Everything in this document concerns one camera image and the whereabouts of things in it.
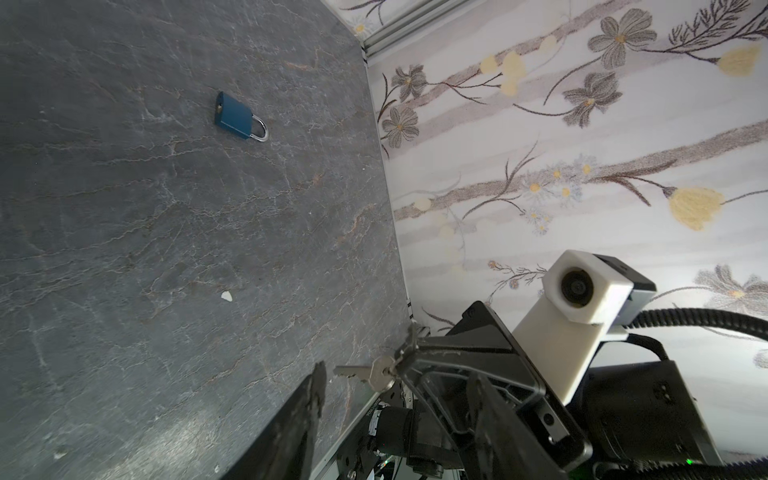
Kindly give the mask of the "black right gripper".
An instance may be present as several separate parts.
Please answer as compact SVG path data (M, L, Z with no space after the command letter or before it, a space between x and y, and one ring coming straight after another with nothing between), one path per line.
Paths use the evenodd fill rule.
M375 447L426 477L566 479L593 447L497 314L472 303L444 336L410 337L394 358L412 407L387 404Z

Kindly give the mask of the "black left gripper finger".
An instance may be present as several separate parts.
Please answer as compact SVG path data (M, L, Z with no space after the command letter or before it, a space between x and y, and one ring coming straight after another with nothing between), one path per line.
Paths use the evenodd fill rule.
M223 479L309 479L326 385L319 362Z

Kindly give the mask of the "brass and silver key bunch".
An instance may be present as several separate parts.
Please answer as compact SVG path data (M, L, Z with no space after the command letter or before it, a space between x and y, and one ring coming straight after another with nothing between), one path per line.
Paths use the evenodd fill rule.
M394 355L377 357L370 365L339 365L333 368L333 374L358 379L374 392L383 393L393 387L398 380L398 366L405 359L406 352L416 347L422 330L422 326L412 324L405 343L396 350Z

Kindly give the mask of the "blue padlock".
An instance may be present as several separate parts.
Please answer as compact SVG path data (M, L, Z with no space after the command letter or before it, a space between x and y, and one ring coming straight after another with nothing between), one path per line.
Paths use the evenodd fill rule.
M214 124L240 138L265 143L269 139L266 123L244 103L220 91L215 100Z

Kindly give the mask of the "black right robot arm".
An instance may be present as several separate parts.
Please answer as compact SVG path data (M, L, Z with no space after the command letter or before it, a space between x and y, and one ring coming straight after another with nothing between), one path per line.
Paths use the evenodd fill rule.
M406 344L396 376L411 408L376 409L372 445L425 478L763 479L763 458L723 461L677 365L650 327L714 327L759 339L764 320L702 308L640 313L627 342L652 362L589 368L560 401L498 316L473 303L445 336Z

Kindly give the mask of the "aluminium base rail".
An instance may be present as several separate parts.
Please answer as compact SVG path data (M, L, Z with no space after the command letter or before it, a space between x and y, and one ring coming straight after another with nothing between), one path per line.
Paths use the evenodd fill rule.
M374 479L380 459L377 430L390 391L375 394L343 431L341 438L321 458L310 479Z

